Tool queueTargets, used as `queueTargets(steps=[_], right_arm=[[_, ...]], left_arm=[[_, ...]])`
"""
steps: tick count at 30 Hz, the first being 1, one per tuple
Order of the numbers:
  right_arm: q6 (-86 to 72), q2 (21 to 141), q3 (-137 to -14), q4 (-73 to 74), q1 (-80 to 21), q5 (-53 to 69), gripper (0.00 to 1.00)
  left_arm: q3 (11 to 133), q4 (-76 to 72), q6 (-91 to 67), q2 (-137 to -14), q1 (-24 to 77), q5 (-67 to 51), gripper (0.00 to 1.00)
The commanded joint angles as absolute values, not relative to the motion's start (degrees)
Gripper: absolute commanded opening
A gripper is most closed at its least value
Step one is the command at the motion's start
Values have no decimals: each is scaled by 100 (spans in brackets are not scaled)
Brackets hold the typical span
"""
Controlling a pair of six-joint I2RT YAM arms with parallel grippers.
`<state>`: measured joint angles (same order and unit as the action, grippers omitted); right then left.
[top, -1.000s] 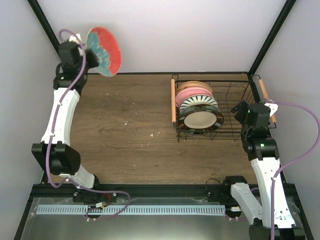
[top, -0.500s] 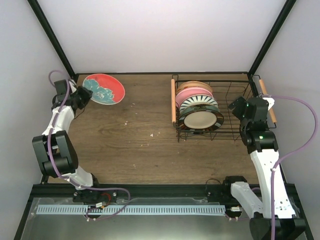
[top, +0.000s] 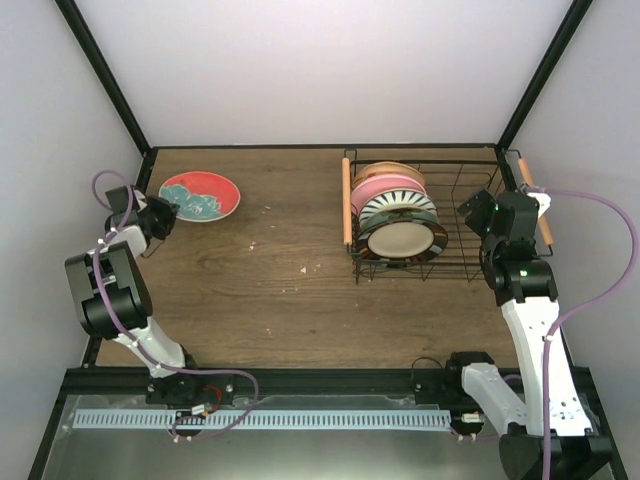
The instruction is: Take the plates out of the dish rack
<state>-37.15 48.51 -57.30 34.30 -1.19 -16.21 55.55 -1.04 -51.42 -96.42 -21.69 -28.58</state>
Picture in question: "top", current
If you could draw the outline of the red teal floral plate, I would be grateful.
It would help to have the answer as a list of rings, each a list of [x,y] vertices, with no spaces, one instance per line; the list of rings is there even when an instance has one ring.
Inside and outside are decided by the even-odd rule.
[[[178,206],[177,219],[208,223],[228,217],[238,208],[241,193],[228,178],[207,171],[189,171],[167,179],[159,197]]]

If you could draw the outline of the white blue striped plate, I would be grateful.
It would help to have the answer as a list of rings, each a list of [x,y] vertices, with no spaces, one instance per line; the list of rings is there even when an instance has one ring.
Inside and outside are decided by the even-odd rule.
[[[358,220],[360,223],[365,223],[377,213],[406,208],[417,208],[437,214],[434,201],[426,193],[394,189],[382,192],[368,200],[359,211]]]

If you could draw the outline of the mint green floral plate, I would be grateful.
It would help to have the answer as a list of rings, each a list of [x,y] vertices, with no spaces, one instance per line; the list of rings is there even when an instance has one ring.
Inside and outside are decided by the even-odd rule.
[[[434,223],[439,222],[438,216],[428,210],[419,208],[399,208],[375,213],[366,221],[360,223],[360,231],[367,230],[384,222],[396,220],[428,220]]]

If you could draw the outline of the brown rimmed cream plate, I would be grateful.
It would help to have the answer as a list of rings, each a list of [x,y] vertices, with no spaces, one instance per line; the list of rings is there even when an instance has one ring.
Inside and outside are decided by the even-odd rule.
[[[448,246],[446,231],[429,220],[386,221],[363,231],[356,248],[373,259],[429,261]]]

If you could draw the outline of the beige orange rimmed plate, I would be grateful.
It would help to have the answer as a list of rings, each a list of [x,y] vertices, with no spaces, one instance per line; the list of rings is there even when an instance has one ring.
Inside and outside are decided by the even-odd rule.
[[[363,167],[354,176],[351,185],[355,188],[364,180],[382,174],[400,174],[417,181],[422,186],[426,184],[424,175],[416,168],[399,162],[381,161]]]

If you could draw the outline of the pink plate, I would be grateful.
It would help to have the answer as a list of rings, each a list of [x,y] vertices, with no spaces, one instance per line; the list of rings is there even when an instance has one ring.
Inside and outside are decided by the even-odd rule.
[[[410,190],[425,194],[425,187],[404,174],[380,174],[363,180],[351,192],[351,209],[359,213],[361,209],[375,196],[394,189]]]

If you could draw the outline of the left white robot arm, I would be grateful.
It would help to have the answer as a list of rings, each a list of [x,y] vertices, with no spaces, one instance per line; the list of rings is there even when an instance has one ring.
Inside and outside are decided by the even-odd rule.
[[[168,237],[178,206],[146,196],[133,186],[106,192],[111,215],[96,248],[65,261],[65,272],[79,322],[86,333],[131,351],[150,377],[169,381],[181,403],[196,402],[203,377],[190,370],[193,356],[172,340],[153,318],[153,303],[137,259],[153,239]]]

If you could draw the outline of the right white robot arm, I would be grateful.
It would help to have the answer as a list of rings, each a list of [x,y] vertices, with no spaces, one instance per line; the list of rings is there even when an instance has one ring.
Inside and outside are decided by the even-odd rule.
[[[595,432],[576,390],[561,332],[558,290],[536,250],[542,194],[482,189],[458,208],[479,236],[485,282],[514,342],[524,393],[518,395],[489,362],[472,361],[444,378],[447,396],[473,399],[499,436],[510,479],[590,479],[612,457],[608,437]]]

